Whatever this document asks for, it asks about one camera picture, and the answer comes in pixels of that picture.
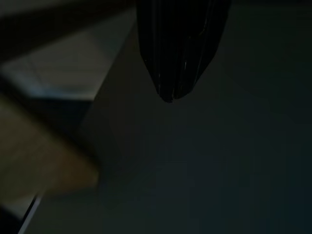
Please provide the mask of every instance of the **wooden surface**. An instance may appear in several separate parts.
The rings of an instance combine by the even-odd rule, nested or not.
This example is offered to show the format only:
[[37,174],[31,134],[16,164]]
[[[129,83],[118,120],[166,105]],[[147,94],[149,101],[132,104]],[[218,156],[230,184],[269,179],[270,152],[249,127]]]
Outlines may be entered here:
[[0,201],[60,194],[97,184],[85,155],[0,96]]

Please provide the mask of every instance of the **gray wall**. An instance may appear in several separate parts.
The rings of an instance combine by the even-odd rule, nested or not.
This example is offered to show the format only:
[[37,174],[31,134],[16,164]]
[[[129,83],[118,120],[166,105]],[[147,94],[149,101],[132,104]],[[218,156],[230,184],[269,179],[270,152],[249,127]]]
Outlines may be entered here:
[[134,29],[81,128],[98,189],[44,200],[27,233],[308,233],[311,10],[232,7],[214,60],[172,104]]

